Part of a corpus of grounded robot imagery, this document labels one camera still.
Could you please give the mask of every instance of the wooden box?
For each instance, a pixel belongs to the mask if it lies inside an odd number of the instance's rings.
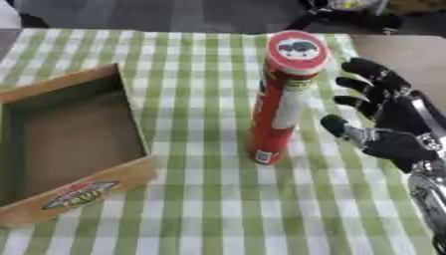
[[[117,65],[0,92],[0,226],[41,222],[154,177]]]

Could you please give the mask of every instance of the wooden table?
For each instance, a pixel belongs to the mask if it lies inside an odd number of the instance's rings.
[[[0,30],[0,60],[20,30]],[[353,42],[364,58],[392,68],[415,88],[426,93],[446,115],[446,40],[433,36],[354,35]]]

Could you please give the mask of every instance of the tablecloth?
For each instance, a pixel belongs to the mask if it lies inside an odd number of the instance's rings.
[[[27,29],[2,86],[117,62],[158,177],[47,222],[1,230],[3,254],[430,254],[405,177],[337,142],[320,118],[368,126],[333,95],[347,35],[318,35],[331,59],[308,90],[286,156],[250,160],[247,129],[268,35]]]

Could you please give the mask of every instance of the box label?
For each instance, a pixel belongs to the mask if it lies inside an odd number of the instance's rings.
[[[100,198],[119,181],[98,181],[75,184],[63,191],[60,196],[47,203],[42,209],[80,206]]]

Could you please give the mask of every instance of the barcode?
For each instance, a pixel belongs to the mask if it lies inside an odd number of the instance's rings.
[[[258,149],[256,153],[256,160],[262,163],[268,163],[270,162],[271,155],[272,154],[270,152],[265,152]]]

